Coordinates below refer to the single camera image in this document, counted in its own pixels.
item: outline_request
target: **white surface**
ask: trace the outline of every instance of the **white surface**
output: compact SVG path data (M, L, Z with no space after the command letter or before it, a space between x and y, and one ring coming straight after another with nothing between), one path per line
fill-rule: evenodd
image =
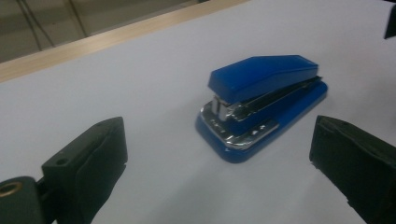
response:
M308 159L317 115L396 146L392 4L251 0L0 84L0 179L40 165L103 119L123 116L127 170L93 223L364 223ZM327 98L251 160L222 161L194 130L212 70L300 54Z

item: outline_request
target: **floor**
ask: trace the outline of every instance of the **floor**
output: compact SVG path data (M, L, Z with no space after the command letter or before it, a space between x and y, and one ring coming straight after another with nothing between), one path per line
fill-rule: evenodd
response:
M202 1L2 0L0 63Z

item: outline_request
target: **black cable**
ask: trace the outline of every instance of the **black cable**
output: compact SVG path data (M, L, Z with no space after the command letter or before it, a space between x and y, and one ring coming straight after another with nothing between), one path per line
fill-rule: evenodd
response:
M35 38L35 43L37 44L38 50L43 50L40 45L40 41L38 40L38 36L35 33L35 28L33 27L32 23L30 22L29 16L27 15L24 7L22 6L20 0L17 0L18 6L20 7L23 17L25 18L27 24L29 25L30 30L32 31L33 37Z
M33 13L33 11L29 8L29 5L27 4L27 2L25 0L21 0L24 3L24 6L27 8L27 11L29 12L29 15L32 17L33 21L35 22L35 24L37 25L37 27L41 30L41 32L43 33L43 35L47 38L47 40L49 41L49 43L55 48L55 45L53 44L52 40L50 39L50 36L47 34L47 32L43 29L43 27L41 26L41 24L38 22L37 18L35 17L35 14Z
M82 33L84 34L85 37L88 37L87 31L85 30L84 25L82 24L81 18L78 15L78 12L77 12L76 6L74 5L73 0L69 0L69 4L73 10L73 13L75 14L75 16L77 18L78 25L81 28Z

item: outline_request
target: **blue stapler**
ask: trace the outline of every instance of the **blue stapler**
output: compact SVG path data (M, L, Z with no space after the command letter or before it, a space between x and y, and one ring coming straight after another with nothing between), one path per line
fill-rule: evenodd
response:
M213 100L196 128L226 161L242 162L322 100L318 65L298 55L260 56L212 72Z

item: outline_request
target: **screw hole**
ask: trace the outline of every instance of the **screw hole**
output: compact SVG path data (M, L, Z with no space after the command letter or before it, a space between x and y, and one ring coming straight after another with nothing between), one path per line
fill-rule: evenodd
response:
M56 161L57 165L65 165L66 163L67 163L67 159L61 159L61 160Z
M13 182L0 187L0 198L11 195L22 188L21 182Z

